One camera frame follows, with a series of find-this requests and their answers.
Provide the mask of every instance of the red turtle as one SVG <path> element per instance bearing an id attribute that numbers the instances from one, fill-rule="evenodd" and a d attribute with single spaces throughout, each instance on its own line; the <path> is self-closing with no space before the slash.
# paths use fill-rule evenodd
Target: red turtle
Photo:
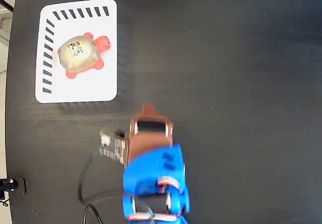
<path id="1" fill-rule="evenodd" d="M 102 69 L 103 60 L 100 52 L 106 51 L 111 47 L 108 37 L 100 36 L 93 40 L 91 33 L 83 36 L 76 36 L 67 40 L 57 51 L 60 64 L 66 70 L 69 79 L 75 79 L 78 73 L 89 69 Z"/>

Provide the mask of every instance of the black stripe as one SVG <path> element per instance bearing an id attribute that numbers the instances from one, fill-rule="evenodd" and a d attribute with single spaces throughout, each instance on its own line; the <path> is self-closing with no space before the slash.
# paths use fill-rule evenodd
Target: black stripe
<path id="1" fill-rule="evenodd" d="M 75 19 L 75 18 L 76 18 L 76 15 L 75 15 L 75 13 L 74 13 L 74 10 L 73 10 L 73 9 L 70 9 L 70 10 L 69 10 L 69 12 L 70 12 L 70 14 L 72 15 L 72 17 Z"/>
<path id="2" fill-rule="evenodd" d="M 14 12 L 14 7 L 12 7 L 9 3 L 7 3 L 5 0 L 0 0 L 0 5 L 4 6 L 6 9 L 8 9 L 10 12 Z"/>
<path id="3" fill-rule="evenodd" d="M 49 54 L 47 54 L 46 52 L 44 52 L 44 56 L 47 57 L 47 58 L 49 58 L 49 59 L 52 59 L 52 56 L 49 55 Z"/>
<path id="4" fill-rule="evenodd" d="M 51 82 L 49 80 L 44 79 L 44 78 L 42 79 L 42 83 L 51 85 Z"/>
<path id="5" fill-rule="evenodd" d="M 81 9 L 77 9 L 77 11 L 79 12 L 79 15 L 83 18 L 84 17 L 84 14 L 83 14 L 82 10 Z"/>
<path id="6" fill-rule="evenodd" d="M 47 89 L 47 88 L 42 88 L 42 91 L 45 92 L 45 93 L 51 93 L 51 90 Z"/>
<path id="7" fill-rule="evenodd" d="M 48 66 L 48 67 L 52 68 L 52 65 L 51 65 L 51 64 L 49 64 L 49 63 L 47 63 L 46 61 L 44 61 L 44 62 L 43 62 L 43 64 L 44 64 L 45 66 Z"/>
<path id="8" fill-rule="evenodd" d="M 58 13 L 57 13 L 56 11 L 53 11 L 53 14 L 56 16 L 56 18 L 57 18 L 58 20 L 60 20 L 60 17 L 59 17 L 59 15 L 58 15 Z"/>
<path id="9" fill-rule="evenodd" d="M 45 39 L 47 39 L 50 43 L 53 43 L 54 41 L 51 39 L 51 38 L 49 38 L 47 35 L 45 36 Z"/>
<path id="10" fill-rule="evenodd" d="M 66 14 L 65 10 L 61 10 L 61 13 L 64 15 L 64 17 L 65 17 L 66 19 L 68 19 L 68 17 L 67 17 L 67 14 Z"/>
<path id="11" fill-rule="evenodd" d="M 48 19 L 47 19 L 47 24 L 49 24 L 51 27 L 55 28 L 55 25 L 52 22 L 50 22 Z"/>
<path id="12" fill-rule="evenodd" d="M 53 49 L 49 45 L 47 45 L 47 44 L 45 44 L 45 48 L 46 49 L 49 49 L 50 51 L 53 51 Z"/>
<path id="13" fill-rule="evenodd" d="M 50 33 L 50 34 L 52 34 L 52 35 L 54 35 L 54 32 L 52 32 L 50 29 L 48 29 L 47 27 L 46 27 L 46 31 L 48 32 L 48 33 Z"/>
<path id="14" fill-rule="evenodd" d="M 86 11 L 87 11 L 87 13 L 89 14 L 90 17 L 93 16 L 90 8 L 86 8 Z"/>
<path id="15" fill-rule="evenodd" d="M 52 74 L 50 73 L 50 72 L 48 72 L 48 71 L 46 71 L 45 69 L 42 71 L 44 74 L 46 74 L 46 75 L 48 75 L 48 76 L 52 76 Z"/>
<path id="16" fill-rule="evenodd" d="M 107 7 L 103 7 L 103 9 L 104 9 L 106 16 L 109 16 L 109 11 L 108 11 Z"/>
<path id="17" fill-rule="evenodd" d="M 94 9 L 95 9 L 95 12 L 96 12 L 97 16 L 100 17 L 101 13 L 100 13 L 99 7 L 94 7 Z"/>

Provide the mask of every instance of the dark table surface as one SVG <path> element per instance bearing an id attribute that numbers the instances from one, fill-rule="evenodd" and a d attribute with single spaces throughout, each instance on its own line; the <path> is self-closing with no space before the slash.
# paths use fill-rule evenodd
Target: dark table surface
<path id="1" fill-rule="evenodd" d="M 10 196 L 14 224 L 81 223 L 77 181 L 101 127 L 128 129 L 145 102 L 175 124 L 189 223 L 320 219 L 322 0 L 115 0 L 118 96 L 40 104 L 40 11 L 71 1 L 81 0 L 16 0 L 6 155 L 8 176 L 23 176 L 28 190 Z M 100 157 L 85 192 L 121 180 L 122 167 Z M 105 223 L 125 223 L 121 201 L 97 208 Z"/>

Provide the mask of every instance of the black cable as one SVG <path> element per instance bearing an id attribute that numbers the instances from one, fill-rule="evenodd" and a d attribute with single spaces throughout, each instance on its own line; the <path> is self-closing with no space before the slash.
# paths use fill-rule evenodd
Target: black cable
<path id="1" fill-rule="evenodd" d="M 88 204 L 85 208 L 84 211 L 84 216 L 83 216 L 83 224 L 86 224 L 86 219 L 87 219 L 87 213 L 89 211 L 89 209 L 92 209 L 92 211 L 94 212 L 94 215 L 96 216 L 97 220 L 99 221 L 100 224 L 103 224 L 103 221 L 99 215 L 99 213 L 97 212 L 96 208 L 92 205 L 92 204 Z"/>
<path id="2" fill-rule="evenodd" d="M 0 200 L 0 203 L 2 203 L 3 206 L 8 207 L 8 203 L 7 203 L 8 201 L 9 201 L 9 199 L 7 199 L 5 201 Z"/>
<path id="3" fill-rule="evenodd" d="M 92 195 L 91 197 L 88 197 L 86 199 L 83 198 L 82 187 L 83 187 L 83 182 L 84 182 L 85 176 L 88 172 L 88 169 L 89 169 L 94 157 L 98 156 L 99 154 L 100 154 L 100 148 L 97 148 L 96 150 L 94 150 L 92 152 L 91 156 L 89 157 L 88 161 L 86 162 L 86 164 L 82 170 L 82 173 L 80 174 L 79 181 L 78 181 L 78 187 L 77 187 L 78 200 L 83 205 L 86 204 L 86 208 L 85 208 L 84 215 L 83 215 L 83 224 L 86 224 L 86 219 L 87 219 L 87 214 L 88 214 L 89 208 L 92 209 L 92 211 L 94 212 L 94 215 L 97 218 L 97 220 L 99 221 L 99 223 L 103 224 L 103 221 L 102 221 L 99 213 L 97 212 L 96 208 L 93 206 L 94 203 L 99 202 L 99 201 L 103 201 L 103 200 L 107 200 L 107 199 L 123 199 L 123 195 L 129 195 L 134 198 L 133 194 L 124 193 L 123 190 L 107 190 L 107 191 L 103 191 L 101 193 Z M 150 220 L 151 220 L 152 224 L 155 224 L 155 221 L 153 219 L 154 213 L 152 212 L 150 207 L 144 201 L 139 199 L 137 196 L 135 196 L 135 200 L 137 200 L 138 201 L 137 203 L 139 203 L 146 210 L 146 212 L 148 212 L 150 214 Z"/>

